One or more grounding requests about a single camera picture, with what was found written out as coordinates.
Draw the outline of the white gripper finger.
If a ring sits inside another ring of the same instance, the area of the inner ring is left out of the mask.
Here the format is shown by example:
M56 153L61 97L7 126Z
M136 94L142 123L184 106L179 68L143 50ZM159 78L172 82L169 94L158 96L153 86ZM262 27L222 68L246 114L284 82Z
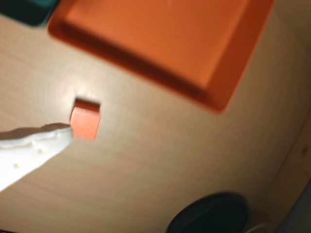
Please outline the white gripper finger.
M5 190L43 166L72 141L72 127L63 123L1 132L0 190Z

